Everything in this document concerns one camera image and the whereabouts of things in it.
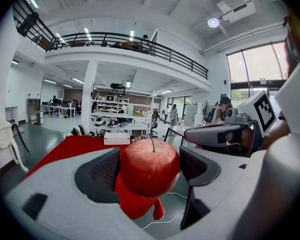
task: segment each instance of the floor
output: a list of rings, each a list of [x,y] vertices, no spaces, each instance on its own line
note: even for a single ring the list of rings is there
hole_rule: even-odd
[[[16,137],[15,140],[19,147],[24,165],[28,167],[29,170],[33,169],[40,160],[69,135],[69,132],[74,126],[80,124],[80,116],[76,116],[76,118],[61,118],[57,115],[45,116],[42,126],[27,123],[21,124],[20,127],[24,129],[22,137],[29,149],[29,153],[25,151],[18,137]],[[164,140],[168,126],[169,124],[164,124],[162,121],[158,123],[156,129],[158,140]],[[172,135],[167,138],[167,142],[177,151],[179,151],[181,140],[182,138],[177,135]],[[184,141],[183,145],[192,146],[193,144]],[[21,182],[25,176],[26,173],[21,170],[19,166],[13,166],[3,178],[0,179],[1,194],[6,195],[14,186]],[[163,240],[175,235],[181,231],[180,223],[186,207],[187,196],[188,184],[181,173],[172,191],[160,197],[165,209],[164,218],[160,221],[154,221],[154,208],[151,208],[143,217],[133,222],[158,240]]]

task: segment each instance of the white cable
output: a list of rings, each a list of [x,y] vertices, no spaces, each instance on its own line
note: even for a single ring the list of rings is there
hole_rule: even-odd
[[[182,198],[188,199],[188,197],[185,197],[185,196],[180,195],[180,194],[178,194],[178,193],[167,193],[167,194],[176,194],[176,195],[178,195],[178,196],[180,196],[180,197],[182,197]]]
[[[163,222],[151,222],[151,223],[149,223],[148,225],[144,226],[144,227],[141,228],[141,229],[144,230],[146,227],[148,227],[148,226],[151,225],[151,224],[170,223],[170,222],[172,222],[176,217],[178,217],[179,214],[184,213],[184,212],[185,212],[184,210],[183,210],[183,211],[180,211],[176,216],[174,216],[174,217],[173,217],[171,220],[169,220],[169,221],[163,221]]]

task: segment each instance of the black metal railing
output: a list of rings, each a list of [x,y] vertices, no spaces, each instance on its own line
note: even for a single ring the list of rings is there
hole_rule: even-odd
[[[26,0],[17,0],[12,5],[13,19],[19,34],[29,38],[32,42],[50,51],[50,45],[56,40],[56,36],[40,19]]]
[[[97,46],[130,50],[149,56],[159,57],[171,63],[179,64],[205,79],[208,79],[208,69],[193,59],[159,43],[135,36],[132,38],[127,34],[110,32],[90,32],[89,36],[87,36],[87,33],[85,32],[67,34],[56,37],[50,44],[49,50]]]

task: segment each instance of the apple stem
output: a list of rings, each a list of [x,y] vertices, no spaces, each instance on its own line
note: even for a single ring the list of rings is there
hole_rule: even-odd
[[[151,137],[151,135],[149,134],[149,137],[150,137],[150,139],[151,139],[151,141],[152,141],[152,146],[153,146],[153,153],[154,152],[156,152],[156,150],[155,150],[155,144],[154,144],[154,140],[152,139],[152,137]]]

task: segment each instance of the red cloth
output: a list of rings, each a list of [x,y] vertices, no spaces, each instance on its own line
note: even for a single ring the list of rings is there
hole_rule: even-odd
[[[26,176],[29,177],[39,168],[62,159],[76,157],[93,151],[120,148],[120,156],[129,145],[104,145],[103,138],[87,136],[69,136],[49,154],[45,156]],[[119,173],[115,182],[115,192],[120,197],[120,206],[124,213],[132,220],[138,219],[154,205],[153,218],[161,220],[165,215],[164,207],[158,198],[144,198],[130,192],[121,180]]]

